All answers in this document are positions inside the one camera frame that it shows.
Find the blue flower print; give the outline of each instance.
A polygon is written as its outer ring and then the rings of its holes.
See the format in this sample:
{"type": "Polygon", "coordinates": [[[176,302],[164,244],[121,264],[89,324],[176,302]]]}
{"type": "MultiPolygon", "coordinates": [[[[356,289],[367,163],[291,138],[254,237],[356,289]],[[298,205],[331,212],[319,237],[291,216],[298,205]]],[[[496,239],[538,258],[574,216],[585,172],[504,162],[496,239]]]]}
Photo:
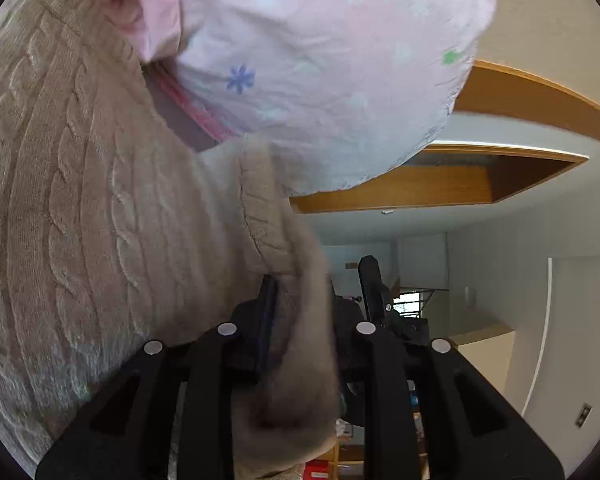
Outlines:
{"type": "Polygon", "coordinates": [[[247,72],[246,65],[242,65],[237,70],[232,66],[231,77],[229,78],[229,84],[226,86],[226,89],[231,90],[235,87],[235,91],[238,93],[238,95],[242,95],[244,87],[251,88],[253,86],[253,80],[255,77],[255,72],[247,72]]]}

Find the knit fabric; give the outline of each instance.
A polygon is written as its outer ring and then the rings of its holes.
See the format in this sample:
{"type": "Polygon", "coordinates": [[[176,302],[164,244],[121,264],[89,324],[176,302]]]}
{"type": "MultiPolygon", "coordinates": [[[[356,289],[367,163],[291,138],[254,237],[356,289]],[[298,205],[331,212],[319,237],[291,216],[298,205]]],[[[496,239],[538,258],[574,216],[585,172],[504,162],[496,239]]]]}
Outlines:
{"type": "Polygon", "coordinates": [[[266,147],[190,152],[94,0],[0,9],[0,439],[36,464],[150,338],[280,293],[264,384],[234,395],[241,476],[304,462],[337,416],[327,265],[266,147]]]}

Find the wall outlet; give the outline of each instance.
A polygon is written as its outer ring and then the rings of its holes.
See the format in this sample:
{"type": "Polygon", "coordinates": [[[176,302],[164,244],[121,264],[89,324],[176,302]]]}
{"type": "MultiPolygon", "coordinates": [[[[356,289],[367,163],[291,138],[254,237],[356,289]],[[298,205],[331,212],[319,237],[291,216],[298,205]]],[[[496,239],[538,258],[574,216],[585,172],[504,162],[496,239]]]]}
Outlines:
{"type": "Polygon", "coordinates": [[[582,426],[584,426],[584,423],[587,420],[587,417],[589,416],[589,413],[591,413],[591,406],[589,406],[588,404],[583,404],[582,405],[582,409],[580,410],[580,414],[578,415],[578,418],[576,419],[576,426],[581,428],[582,426]]]}

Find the cable knit sweater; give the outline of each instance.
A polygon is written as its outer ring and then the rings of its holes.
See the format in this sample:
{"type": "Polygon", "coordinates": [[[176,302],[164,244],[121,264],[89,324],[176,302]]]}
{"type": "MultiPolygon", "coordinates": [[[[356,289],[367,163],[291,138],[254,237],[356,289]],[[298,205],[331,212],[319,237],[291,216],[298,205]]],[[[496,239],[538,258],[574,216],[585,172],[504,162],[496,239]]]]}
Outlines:
{"type": "Polygon", "coordinates": [[[271,369],[234,395],[237,472],[320,452],[337,414],[326,268],[266,148],[191,153],[95,0],[3,4],[0,439],[30,475],[146,339],[196,338],[266,272],[281,289],[271,369]]]}

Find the cable knit pattern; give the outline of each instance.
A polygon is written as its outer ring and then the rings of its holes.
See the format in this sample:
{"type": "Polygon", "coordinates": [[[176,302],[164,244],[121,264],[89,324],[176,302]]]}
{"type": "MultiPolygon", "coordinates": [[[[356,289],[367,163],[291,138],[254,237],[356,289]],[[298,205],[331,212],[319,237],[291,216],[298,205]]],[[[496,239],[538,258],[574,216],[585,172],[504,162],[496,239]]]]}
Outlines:
{"type": "Polygon", "coordinates": [[[197,156],[167,129],[95,0],[6,0],[0,439],[20,465],[33,475],[146,339],[196,338],[254,297],[265,272],[281,285],[270,370],[232,407],[243,478],[330,443],[326,261],[279,195],[264,146],[228,142],[197,156]]]}

